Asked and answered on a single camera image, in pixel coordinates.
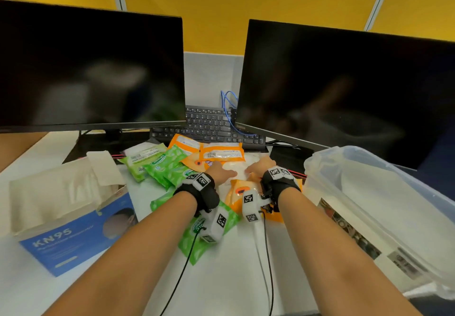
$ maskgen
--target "white desk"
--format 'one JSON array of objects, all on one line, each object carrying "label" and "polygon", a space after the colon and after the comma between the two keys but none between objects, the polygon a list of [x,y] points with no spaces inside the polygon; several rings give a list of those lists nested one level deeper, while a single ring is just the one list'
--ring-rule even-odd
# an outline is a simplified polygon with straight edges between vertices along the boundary
[{"label": "white desk", "polygon": [[[6,221],[8,182],[58,166],[76,139],[77,132],[49,133],[0,174],[3,214],[0,216],[5,217],[0,219],[0,233],[9,227]],[[259,154],[247,153],[245,158],[246,162],[227,163],[225,168],[235,169],[239,173],[237,178],[244,179],[244,169],[257,161]],[[150,213],[150,202],[165,191],[152,179],[138,184],[124,166],[119,168],[127,181],[137,217],[142,220]],[[228,184],[220,186],[221,199],[229,190]],[[267,222],[267,227],[275,287],[273,315],[312,313],[317,308],[316,303],[286,229],[274,222]],[[195,266],[187,266],[165,315],[268,315],[270,302],[258,252],[267,286],[270,286],[262,224],[251,227],[240,221],[220,244],[206,251]],[[99,256],[55,278],[10,235],[0,237],[0,315],[41,315]],[[185,259],[176,248],[144,315],[159,315]]]}]

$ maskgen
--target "keyboard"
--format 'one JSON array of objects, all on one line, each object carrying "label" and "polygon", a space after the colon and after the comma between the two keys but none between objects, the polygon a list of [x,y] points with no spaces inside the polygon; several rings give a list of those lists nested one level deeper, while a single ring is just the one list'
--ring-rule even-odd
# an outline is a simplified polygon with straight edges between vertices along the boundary
[{"label": "keyboard", "polygon": [[153,127],[151,136],[168,144],[174,134],[182,134],[202,143],[242,142],[245,151],[266,152],[264,135],[243,135],[229,123],[231,110],[227,116],[222,108],[186,106],[186,123],[182,127]]}]

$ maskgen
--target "kn95 mask box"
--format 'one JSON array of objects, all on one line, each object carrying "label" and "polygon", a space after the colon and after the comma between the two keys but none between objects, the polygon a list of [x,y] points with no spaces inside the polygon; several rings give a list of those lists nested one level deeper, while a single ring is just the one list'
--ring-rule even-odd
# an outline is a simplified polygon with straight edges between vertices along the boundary
[{"label": "kn95 mask box", "polygon": [[10,231],[54,276],[109,248],[137,223],[107,151],[10,181]]}]

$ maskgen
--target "black wrist strap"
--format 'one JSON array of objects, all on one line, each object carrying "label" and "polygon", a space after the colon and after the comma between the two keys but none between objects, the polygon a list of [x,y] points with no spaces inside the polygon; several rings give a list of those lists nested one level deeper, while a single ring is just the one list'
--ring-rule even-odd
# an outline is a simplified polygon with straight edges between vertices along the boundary
[{"label": "black wrist strap", "polygon": [[182,181],[182,184],[174,192],[174,195],[187,191],[194,196],[197,202],[195,217],[199,216],[201,210],[210,212],[220,202],[218,193],[215,190],[215,181],[209,174],[201,173],[189,175]]},{"label": "black wrist strap", "polygon": [[268,169],[261,180],[264,197],[270,198],[274,205],[273,210],[279,212],[278,198],[281,192],[287,188],[296,188],[300,191],[294,176],[285,168],[275,166]]}]

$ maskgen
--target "computer monitor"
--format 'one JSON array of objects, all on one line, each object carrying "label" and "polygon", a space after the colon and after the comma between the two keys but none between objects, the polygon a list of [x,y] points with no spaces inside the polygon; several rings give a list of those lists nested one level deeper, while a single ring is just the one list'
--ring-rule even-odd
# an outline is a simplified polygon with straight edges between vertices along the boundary
[{"label": "computer monitor", "polygon": [[236,126],[417,169],[455,127],[455,43],[250,20]]},{"label": "computer monitor", "polygon": [[0,133],[185,121],[182,19],[0,1]]}]

